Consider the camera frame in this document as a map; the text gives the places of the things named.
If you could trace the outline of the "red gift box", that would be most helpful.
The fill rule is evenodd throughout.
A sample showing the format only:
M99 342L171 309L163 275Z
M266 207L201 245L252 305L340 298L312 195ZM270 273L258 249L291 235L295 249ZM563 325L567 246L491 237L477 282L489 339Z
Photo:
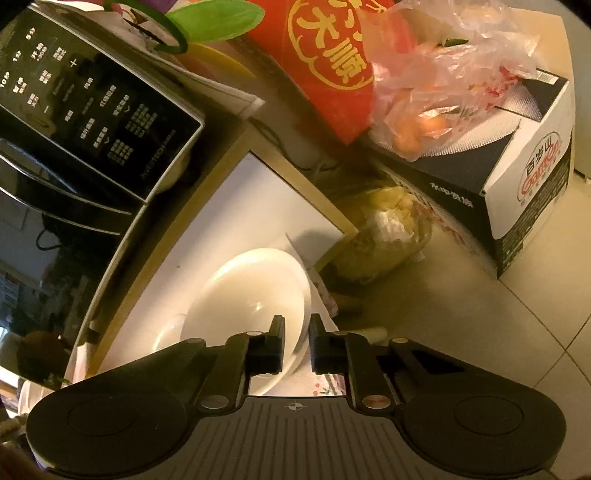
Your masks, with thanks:
M369 127L373 68L363 52L360 11L392 1L259 0L263 20L247 33L303 91L342 143Z

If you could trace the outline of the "plastic bag of oranges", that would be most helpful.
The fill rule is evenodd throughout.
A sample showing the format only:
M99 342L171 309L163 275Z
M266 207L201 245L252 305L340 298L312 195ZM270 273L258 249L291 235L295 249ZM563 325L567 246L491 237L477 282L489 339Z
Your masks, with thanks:
M359 19L374 75L369 137L410 162L447 153L537 73L540 38L501 1L400 1Z

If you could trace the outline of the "black microwave oven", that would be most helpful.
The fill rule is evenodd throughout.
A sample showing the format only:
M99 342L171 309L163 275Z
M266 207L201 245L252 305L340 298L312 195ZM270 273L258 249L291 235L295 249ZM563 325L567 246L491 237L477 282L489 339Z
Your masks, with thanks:
M121 39L36 1L1 31L1 365L52 390L204 116Z

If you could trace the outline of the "crumpled plastic bag on floor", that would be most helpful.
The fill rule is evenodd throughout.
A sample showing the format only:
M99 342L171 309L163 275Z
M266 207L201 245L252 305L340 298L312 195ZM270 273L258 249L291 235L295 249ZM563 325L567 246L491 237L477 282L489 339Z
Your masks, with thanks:
M332 260L342 279L358 284L377 280L419 254L432 237L432 221L403 186L370 188L335 201L358 230Z

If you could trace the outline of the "cherry print tablecloth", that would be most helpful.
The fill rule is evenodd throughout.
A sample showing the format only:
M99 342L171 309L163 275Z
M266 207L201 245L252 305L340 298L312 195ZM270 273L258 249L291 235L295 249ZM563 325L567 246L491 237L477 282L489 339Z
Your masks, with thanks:
M334 298L329 294L327 287L318 271L308 268L308 279L311 281L311 312L322 318L325 330L335 332L338 326L332 320L332 314L338 312ZM294 370L266 393L266 396L280 397L322 397L343 396L346 394L344 376L338 374L315 374L311 368L310 349L301 354Z

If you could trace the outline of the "black white cardboard box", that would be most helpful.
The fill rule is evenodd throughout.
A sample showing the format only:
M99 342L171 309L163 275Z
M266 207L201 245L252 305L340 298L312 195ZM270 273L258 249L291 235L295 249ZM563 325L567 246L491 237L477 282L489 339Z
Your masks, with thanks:
M409 162L372 136L363 145L444 232L499 278L566 189L574 116L571 81L540 70L442 152Z

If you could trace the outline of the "white plate floral top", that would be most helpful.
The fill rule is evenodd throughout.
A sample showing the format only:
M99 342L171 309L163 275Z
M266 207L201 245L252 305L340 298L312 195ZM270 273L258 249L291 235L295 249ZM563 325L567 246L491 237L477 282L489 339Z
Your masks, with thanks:
M189 338L221 346L235 334L266 332L276 315L286 321L283 371L250 379L249 393L261 396L294 371L307 346L304 328L310 323L311 284L290 253L259 248L226 262L197 291L188 312L169 319L152 350Z

